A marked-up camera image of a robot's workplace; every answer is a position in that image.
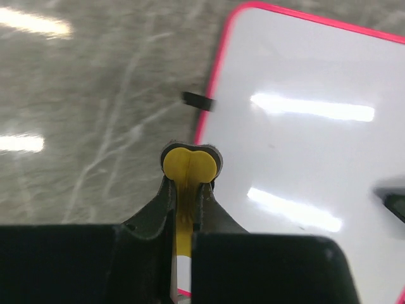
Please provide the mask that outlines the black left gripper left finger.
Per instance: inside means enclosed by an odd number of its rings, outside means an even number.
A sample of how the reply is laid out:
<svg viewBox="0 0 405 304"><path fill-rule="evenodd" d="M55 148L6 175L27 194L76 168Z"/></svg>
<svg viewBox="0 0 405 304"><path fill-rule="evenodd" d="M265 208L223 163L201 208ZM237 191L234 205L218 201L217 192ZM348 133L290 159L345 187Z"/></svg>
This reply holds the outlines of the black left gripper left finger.
<svg viewBox="0 0 405 304"><path fill-rule="evenodd" d="M172 303L174 184L120 224L1 227L2 303Z"/></svg>

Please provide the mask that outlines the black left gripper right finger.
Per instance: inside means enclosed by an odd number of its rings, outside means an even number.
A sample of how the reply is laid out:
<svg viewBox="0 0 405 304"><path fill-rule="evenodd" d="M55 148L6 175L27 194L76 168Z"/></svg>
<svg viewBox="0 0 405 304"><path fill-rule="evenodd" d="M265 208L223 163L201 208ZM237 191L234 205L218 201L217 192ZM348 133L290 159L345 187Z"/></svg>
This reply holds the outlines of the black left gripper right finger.
<svg viewBox="0 0 405 304"><path fill-rule="evenodd" d="M192 237L192 303L359 303L346 256L332 239L253 234L216 201L197 197Z"/></svg>

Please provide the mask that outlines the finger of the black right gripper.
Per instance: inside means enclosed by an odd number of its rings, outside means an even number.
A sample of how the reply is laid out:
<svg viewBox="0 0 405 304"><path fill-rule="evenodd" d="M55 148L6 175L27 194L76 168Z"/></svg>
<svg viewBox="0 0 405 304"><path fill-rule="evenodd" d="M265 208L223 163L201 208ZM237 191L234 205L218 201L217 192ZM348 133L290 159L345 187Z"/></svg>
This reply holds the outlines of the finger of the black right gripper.
<svg viewBox="0 0 405 304"><path fill-rule="evenodd" d="M373 192L386 209L404 222L404 180L381 180Z"/></svg>

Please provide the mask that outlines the yellow bone-shaped eraser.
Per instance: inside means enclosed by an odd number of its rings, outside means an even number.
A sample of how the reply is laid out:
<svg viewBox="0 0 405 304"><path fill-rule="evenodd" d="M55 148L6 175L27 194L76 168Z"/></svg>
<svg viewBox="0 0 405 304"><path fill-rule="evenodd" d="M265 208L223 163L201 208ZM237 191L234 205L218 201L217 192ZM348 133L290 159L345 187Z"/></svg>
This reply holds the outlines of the yellow bone-shaped eraser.
<svg viewBox="0 0 405 304"><path fill-rule="evenodd" d="M201 214L197 195L201 185L212 184L220 174L223 158L212 145L172 141L163 148L160 164L176 189L177 254L190 257L192 235L199 230L197 217Z"/></svg>

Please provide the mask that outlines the pink framed whiteboard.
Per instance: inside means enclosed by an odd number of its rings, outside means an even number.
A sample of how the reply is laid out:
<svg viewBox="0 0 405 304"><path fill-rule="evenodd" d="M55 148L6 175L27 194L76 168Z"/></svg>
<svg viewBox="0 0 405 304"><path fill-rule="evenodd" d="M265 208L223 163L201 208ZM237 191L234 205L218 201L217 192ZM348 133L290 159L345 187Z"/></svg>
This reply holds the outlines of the pink framed whiteboard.
<svg viewBox="0 0 405 304"><path fill-rule="evenodd" d="M324 236L359 303L404 302L404 222L373 192L404 180L404 37L263 2L227 18L195 142L247 232ZM178 290L191 299L191 261Z"/></svg>

